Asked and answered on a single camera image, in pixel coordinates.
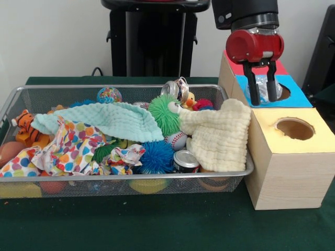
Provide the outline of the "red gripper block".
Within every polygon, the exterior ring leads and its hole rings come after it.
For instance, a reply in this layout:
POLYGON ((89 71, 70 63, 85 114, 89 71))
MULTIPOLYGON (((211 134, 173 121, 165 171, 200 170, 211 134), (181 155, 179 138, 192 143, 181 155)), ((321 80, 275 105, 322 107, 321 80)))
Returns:
POLYGON ((243 64, 248 79, 251 104, 259 106, 260 93, 252 66, 267 66, 267 93, 269 102, 277 100, 275 73, 276 60, 284 51, 284 40, 274 30, 256 31, 239 29, 233 31, 226 42, 228 58, 236 64, 243 64))

